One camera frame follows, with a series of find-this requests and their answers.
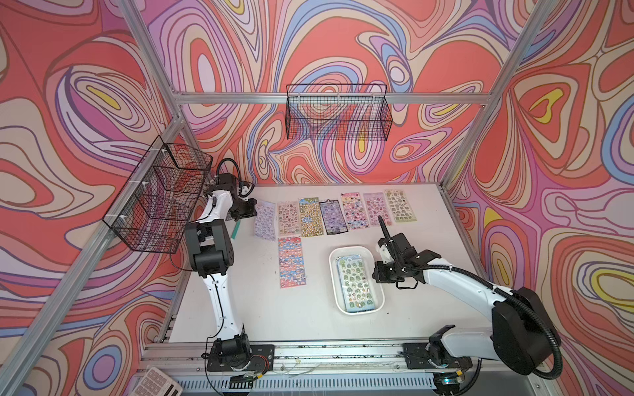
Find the light blue sticker sheet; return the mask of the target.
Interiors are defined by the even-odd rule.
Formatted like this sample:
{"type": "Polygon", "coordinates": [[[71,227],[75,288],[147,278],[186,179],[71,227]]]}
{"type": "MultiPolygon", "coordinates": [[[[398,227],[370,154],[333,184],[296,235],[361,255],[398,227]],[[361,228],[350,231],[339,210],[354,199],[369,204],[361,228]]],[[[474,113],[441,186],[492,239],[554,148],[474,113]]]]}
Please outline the light blue sticker sheet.
{"type": "Polygon", "coordinates": [[[254,235],[257,238],[274,241],[277,237],[274,227],[276,206],[268,201],[258,201],[254,235]]]}

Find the pink food sticker sheet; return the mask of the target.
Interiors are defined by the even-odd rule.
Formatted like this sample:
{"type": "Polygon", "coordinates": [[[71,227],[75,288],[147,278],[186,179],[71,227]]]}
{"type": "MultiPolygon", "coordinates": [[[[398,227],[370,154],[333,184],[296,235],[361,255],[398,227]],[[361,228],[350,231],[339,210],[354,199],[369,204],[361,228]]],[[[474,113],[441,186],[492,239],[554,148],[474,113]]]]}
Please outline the pink food sticker sheet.
{"type": "Polygon", "coordinates": [[[300,234],[299,206],[297,201],[277,204],[278,232],[280,237],[300,234]]]}

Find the white plastic storage box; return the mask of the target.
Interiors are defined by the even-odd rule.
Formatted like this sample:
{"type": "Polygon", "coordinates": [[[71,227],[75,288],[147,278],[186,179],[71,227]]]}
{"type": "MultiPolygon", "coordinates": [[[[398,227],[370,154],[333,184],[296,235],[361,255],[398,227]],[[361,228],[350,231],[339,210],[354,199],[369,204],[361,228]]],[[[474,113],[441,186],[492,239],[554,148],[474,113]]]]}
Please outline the white plastic storage box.
{"type": "Polygon", "coordinates": [[[329,257],[335,304],[348,316],[373,314],[381,310],[386,298],[372,278],[374,257],[362,246],[338,247],[329,257]]]}

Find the green beige sticker sheet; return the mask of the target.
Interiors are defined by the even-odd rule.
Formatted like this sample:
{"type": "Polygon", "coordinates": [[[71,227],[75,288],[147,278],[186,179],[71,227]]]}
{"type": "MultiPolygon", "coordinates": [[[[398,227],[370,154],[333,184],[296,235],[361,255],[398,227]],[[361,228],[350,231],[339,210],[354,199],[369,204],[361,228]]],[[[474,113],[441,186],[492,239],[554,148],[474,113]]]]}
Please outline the green beige sticker sheet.
{"type": "Polygon", "coordinates": [[[396,223],[409,223],[417,220],[404,191],[390,189],[385,191],[385,195],[396,223]]]}

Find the purple pink sticker sheet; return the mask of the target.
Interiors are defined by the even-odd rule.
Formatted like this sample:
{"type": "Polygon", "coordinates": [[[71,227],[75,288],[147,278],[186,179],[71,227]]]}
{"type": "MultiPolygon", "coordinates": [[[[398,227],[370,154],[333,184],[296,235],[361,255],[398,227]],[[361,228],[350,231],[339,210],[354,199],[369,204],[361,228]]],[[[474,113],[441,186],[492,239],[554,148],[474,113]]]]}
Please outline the purple pink sticker sheet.
{"type": "Polygon", "coordinates": [[[370,226],[379,226],[379,217],[383,218],[386,225],[392,225],[390,211],[383,192],[364,193],[363,198],[366,204],[368,223],[370,226]]]}

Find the pink cat sticker sheet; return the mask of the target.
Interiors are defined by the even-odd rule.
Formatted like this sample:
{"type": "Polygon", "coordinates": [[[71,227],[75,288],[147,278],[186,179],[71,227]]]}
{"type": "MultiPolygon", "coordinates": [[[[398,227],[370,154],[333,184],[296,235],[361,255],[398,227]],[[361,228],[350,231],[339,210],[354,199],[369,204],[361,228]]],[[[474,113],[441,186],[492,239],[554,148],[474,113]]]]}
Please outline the pink cat sticker sheet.
{"type": "Polygon", "coordinates": [[[349,192],[341,195],[341,204],[347,226],[351,230],[366,229],[369,227],[368,216],[361,195],[358,192],[349,192]]]}

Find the green panda sticker sheet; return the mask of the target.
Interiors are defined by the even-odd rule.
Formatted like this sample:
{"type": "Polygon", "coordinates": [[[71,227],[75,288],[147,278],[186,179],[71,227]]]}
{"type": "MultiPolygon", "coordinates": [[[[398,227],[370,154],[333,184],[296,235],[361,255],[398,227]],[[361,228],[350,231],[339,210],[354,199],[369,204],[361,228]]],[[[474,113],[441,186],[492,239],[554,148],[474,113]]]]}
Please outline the green panda sticker sheet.
{"type": "Polygon", "coordinates": [[[325,233],[320,211],[320,201],[316,197],[299,200],[300,235],[303,238],[321,236],[325,233]]]}

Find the dark bonbon drop sticker sheet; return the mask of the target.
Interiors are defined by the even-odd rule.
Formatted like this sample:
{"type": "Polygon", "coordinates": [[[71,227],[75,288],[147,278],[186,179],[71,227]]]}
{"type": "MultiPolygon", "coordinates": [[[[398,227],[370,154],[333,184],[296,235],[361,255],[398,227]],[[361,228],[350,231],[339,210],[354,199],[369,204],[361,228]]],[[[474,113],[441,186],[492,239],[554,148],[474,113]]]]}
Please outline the dark bonbon drop sticker sheet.
{"type": "Polygon", "coordinates": [[[320,212],[327,235],[337,235],[348,232],[348,226],[343,216],[339,200],[321,201],[320,212]]]}

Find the red blue sticker sheet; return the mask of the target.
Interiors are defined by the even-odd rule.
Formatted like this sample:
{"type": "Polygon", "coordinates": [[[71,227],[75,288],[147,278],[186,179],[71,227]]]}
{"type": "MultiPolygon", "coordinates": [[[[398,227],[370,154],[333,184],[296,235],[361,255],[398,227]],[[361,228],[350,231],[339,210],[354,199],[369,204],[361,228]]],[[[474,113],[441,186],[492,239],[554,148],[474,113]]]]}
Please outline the red blue sticker sheet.
{"type": "Polygon", "coordinates": [[[278,240],[278,259],[282,289],[306,284],[304,256],[299,237],[278,240]]]}

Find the green frog sticker sheet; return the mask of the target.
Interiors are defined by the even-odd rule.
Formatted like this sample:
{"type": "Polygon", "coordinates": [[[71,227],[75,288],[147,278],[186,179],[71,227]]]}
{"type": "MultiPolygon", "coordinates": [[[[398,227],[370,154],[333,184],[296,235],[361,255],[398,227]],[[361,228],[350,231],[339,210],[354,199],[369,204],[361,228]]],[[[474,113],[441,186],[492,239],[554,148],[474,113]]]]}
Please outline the green frog sticker sheet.
{"type": "Polygon", "coordinates": [[[348,313],[371,311],[376,301],[360,255],[341,256],[335,259],[340,279],[344,308],[348,313]]]}

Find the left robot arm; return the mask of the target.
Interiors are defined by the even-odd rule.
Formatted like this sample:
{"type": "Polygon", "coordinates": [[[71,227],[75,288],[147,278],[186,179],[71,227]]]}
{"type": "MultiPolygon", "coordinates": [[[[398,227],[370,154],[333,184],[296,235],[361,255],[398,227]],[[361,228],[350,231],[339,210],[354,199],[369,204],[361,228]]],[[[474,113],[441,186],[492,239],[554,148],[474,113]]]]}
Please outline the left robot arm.
{"type": "Polygon", "coordinates": [[[257,200],[251,196],[253,190],[253,183],[243,180],[238,163],[224,158],[216,167],[203,213],[184,229],[190,272],[198,275],[206,287],[211,302],[207,312],[213,314],[215,325],[206,338],[202,358],[208,365],[232,371],[245,370],[252,351],[244,323],[237,319],[229,295],[234,248],[226,221],[239,223],[258,214],[257,200]]]}

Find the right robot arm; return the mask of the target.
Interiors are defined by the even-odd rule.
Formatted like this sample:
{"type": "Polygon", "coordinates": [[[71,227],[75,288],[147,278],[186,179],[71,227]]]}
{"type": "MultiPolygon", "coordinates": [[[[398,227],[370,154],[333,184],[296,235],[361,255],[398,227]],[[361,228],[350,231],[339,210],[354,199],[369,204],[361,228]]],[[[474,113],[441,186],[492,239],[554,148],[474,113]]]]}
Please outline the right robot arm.
{"type": "Polygon", "coordinates": [[[464,384],[463,369],[436,377],[439,395],[463,395],[480,376],[484,361],[500,361],[516,374],[556,380],[563,373],[561,337],[540,297],[526,287],[512,289],[454,266],[434,251],[417,251],[402,233],[390,234],[383,218],[377,243],[381,260],[372,277],[379,284],[404,289],[404,281],[431,285],[472,307],[488,320],[484,328],[459,328],[448,324],[433,333],[424,351],[407,354],[409,363],[426,361],[438,369],[466,364],[473,369],[464,384]]]}

